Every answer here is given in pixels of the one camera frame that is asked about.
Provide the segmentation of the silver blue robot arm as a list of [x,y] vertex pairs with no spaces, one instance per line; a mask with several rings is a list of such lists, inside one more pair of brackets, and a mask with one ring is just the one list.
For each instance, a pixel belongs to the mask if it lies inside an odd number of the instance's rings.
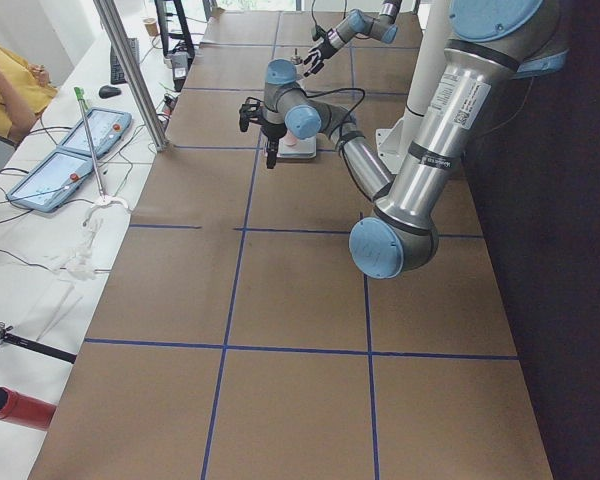
[[326,136],[373,204],[351,230],[352,259],[370,277],[395,277],[435,255],[432,210],[498,87],[563,67],[571,8],[568,1],[434,2],[403,117],[376,144],[345,108],[310,98],[286,59],[268,64],[264,100],[240,123],[260,125],[269,165],[286,134]]
[[322,28],[317,23],[314,13],[311,13],[314,21],[312,39],[315,44],[303,60],[305,66],[303,76],[309,77],[317,74],[324,67],[326,60],[332,58],[357,36],[391,44],[398,30],[395,22],[401,4],[401,1],[384,1],[382,8],[375,17],[363,13],[359,9],[352,9],[344,14],[339,24],[329,30]]

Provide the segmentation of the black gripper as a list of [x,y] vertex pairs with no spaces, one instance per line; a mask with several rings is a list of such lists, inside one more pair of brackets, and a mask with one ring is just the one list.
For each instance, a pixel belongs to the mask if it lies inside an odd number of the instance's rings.
[[330,59],[336,53],[336,49],[331,44],[328,37],[324,37],[316,43],[303,60],[303,75],[314,75],[318,70],[318,65],[322,65],[325,60]]
[[266,137],[266,168],[273,169],[277,163],[279,141],[285,136],[285,123],[263,120],[261,131]]

